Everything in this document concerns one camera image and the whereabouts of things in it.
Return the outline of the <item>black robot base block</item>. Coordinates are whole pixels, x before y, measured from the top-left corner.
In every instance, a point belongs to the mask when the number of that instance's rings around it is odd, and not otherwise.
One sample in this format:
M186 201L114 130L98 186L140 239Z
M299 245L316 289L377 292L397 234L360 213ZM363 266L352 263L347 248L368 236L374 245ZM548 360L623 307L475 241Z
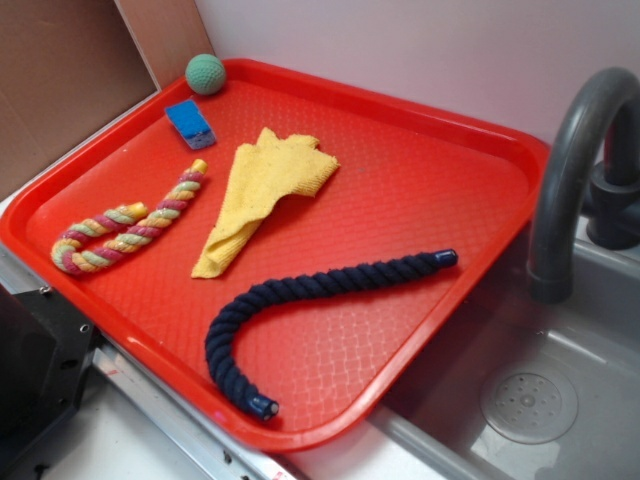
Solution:
M1 462L79 409L98 330L56 291L1 290Z

